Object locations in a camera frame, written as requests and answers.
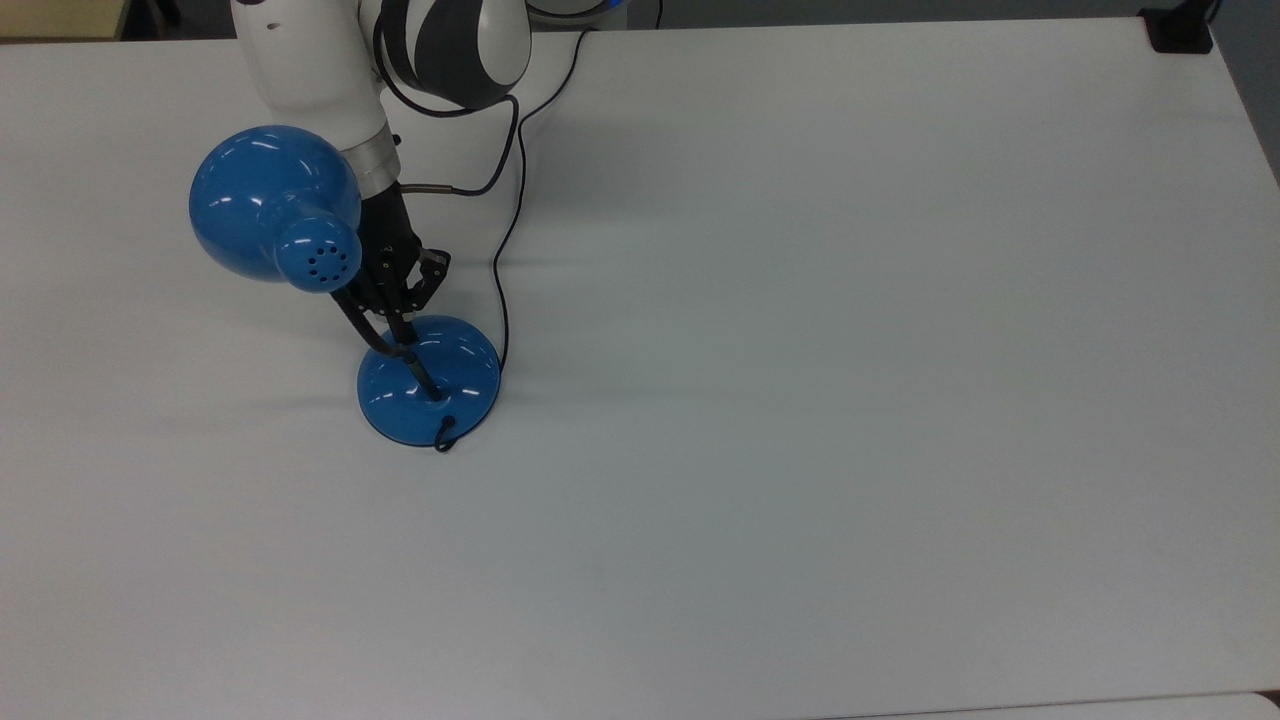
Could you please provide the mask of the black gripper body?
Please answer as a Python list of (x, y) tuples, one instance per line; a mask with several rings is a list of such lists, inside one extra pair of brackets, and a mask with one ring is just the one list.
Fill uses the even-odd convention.
[(364, 199), (360, 210), (362, 273), (371, 281), (393, 277), (404, 288), (422, 245), (413, 232), (402, 184), (390, 184), (380, 193)]

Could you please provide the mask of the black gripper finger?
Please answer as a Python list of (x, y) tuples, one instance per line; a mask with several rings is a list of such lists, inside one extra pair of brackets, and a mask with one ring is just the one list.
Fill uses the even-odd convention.
[(362, 313), (371, 313), (378, 322), (388, 323), (388, 310), (396, 283), (393, 268), (361, 268), (355, 277), (355, 302)]
[(451, 255), (434, 249), (421, 249), (416, 259), (390, 255), (390, 331), (398, 345), (419, 340), (412, 320), (430, 304), (449, 269)]

